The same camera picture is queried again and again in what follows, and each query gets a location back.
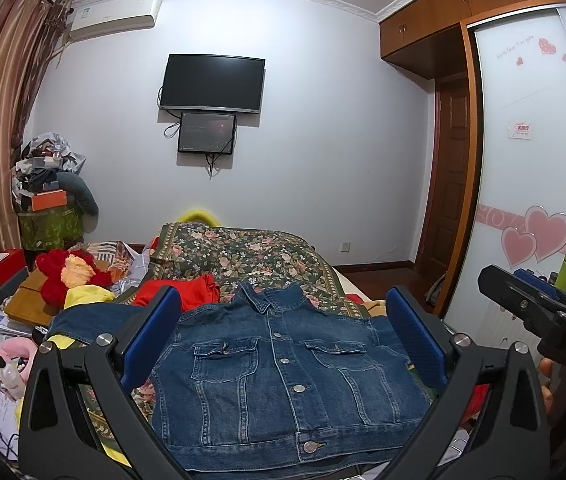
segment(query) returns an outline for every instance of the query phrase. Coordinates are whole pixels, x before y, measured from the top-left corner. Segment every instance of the stuffed toy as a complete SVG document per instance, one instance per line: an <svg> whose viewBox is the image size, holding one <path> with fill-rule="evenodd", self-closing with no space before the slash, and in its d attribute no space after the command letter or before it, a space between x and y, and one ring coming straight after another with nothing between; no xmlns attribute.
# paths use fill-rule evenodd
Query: stuffed toy
<svg viewBox="0 0 566 480"><path fill-rule="evenodd" d="M41 297L50 306L63 308L70 288L79 285L112 285L109 272L103 272L87 251L61 251L52 249L36 257L36 266L47 276L41 287Z"/></svg>

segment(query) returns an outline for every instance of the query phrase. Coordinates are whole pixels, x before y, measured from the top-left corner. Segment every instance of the air conditioner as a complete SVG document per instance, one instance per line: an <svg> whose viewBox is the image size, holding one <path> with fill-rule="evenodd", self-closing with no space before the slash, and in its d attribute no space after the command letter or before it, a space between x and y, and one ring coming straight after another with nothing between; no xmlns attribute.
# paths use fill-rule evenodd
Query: air conditioner
<svg viewBox="0 0 566 480"><path fill-rule="evenodd" d="M152 28L160 0L107 0L76 9L70 38L86 40L113 32Z"/></svg>

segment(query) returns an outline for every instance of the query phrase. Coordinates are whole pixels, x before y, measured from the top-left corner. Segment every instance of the door frame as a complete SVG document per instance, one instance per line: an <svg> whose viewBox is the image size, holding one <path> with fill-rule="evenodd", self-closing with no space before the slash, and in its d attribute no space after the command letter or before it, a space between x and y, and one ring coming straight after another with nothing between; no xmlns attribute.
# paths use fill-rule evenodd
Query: door frame
<svg viewBox="0 0 566 480"><path fill-rule="evenodd" d="M439 157L439 147L440 147L440 127L441 127L441 95L439 90L439 85L444 83L449 83L452 81L458 81L460 79L467 79L467 72L460 72L458 74L448 75L445 77L440 77L434 80L435 91L434 91L434 147L432 149L432 171L429 177L429 189L428 189L428 202L425 208L425 218L423 218L423 228L420 232L420 241L418 243L418 251L416 252L416 258L414 259L414 270L419 272L418 264L422 261L423 252L425 250L425 240L426 234L429 231L429 225L431 221L432 205L434 202L434 186L436 183L436 175L438 173L438 157Z"/></svg>
<svg viewBox="0 0 566 480"><path fill-rule="evenodd" d="M473 23L482 22L495 16L507 14L508 12L516 12L518 10L530 9L532 7L549 6L555 4L566 4L566 0L527 0L511 4L498 9L488 10L476 16L461 20L461 33L463 35L463 44L465 47L465 59L467 63L467 77L470 87L470 145L467 163L467 174L465 178L465 191L463 195L463 205L461 206L461 217L458 224L458 231L456 232L456 239L454 241L454 249L452 250L452 257L445 273L441 293L438 295L438 301L434 308L434 314L443 318L447 313L447 309L452 299L458 277L463 267L465 254L467 252L467 245L470 241L470 234L474 225L474 214L476 212L476 205L478 200L479 183L480 183L480 168L482 167L482 86L480 83L480 67L478 63L478 51L476 49L476 42L474 35L468 30L468 27ZM436 128L434 130L434 155L432 157L432 176L429 181L429 195L428 205L425 213L425 221L423 222L423 233L429 224L430 206L432 200L432 183L434 182L434 172L437 166L434 162L438 160L438 126L439 126L439 104L436 101ZM421 244L424 241L423 233L421 233L421 240L418 245L418 253L416 260L421 254Z"/></svg>

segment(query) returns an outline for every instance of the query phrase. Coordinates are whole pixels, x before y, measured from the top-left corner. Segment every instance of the jacket button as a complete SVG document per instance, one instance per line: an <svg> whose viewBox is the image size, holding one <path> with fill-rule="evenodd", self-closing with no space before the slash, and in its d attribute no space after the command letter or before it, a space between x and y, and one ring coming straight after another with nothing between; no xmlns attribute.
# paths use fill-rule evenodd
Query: jacket button
<svg viewBox="0 0 566 480"><path fill-rule="evenodd" d="M318 444L316 444L315 442L312 442L311 440L309 442L306 442L305 444L303 444L303 451L306 452L306 453L313 453L317 449L319 449Z"/></svg>

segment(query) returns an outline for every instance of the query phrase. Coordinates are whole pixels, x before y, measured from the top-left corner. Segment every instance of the television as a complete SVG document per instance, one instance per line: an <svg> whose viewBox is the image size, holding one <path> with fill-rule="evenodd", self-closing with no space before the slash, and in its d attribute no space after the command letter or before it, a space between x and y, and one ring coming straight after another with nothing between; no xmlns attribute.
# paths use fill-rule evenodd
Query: television
<svg viewBox="0 0 566 480"><path fill-rule="evenodd" d="M258 113L265 60L255 57L170 54L160 108Z"/></svg>
<svg viewBox="0 0 566 480"><path fill-rule="evenodd" d="M178 151L230 155L234 150L236 115L183 112L178 131Z"/></svg>

